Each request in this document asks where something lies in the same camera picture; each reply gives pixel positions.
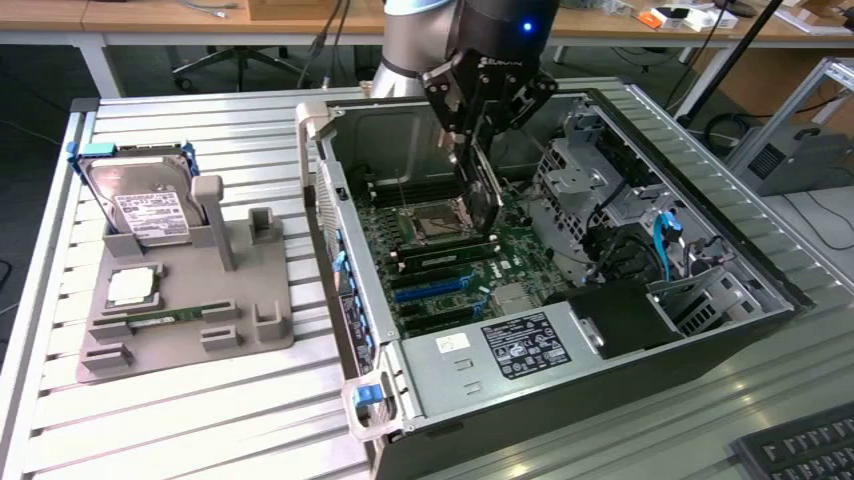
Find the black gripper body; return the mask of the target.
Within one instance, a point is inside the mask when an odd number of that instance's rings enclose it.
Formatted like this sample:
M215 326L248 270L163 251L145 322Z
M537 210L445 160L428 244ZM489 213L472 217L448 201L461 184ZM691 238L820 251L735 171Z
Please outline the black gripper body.
M452 74L535 75L559 4L551 0L457 1L447 42Z

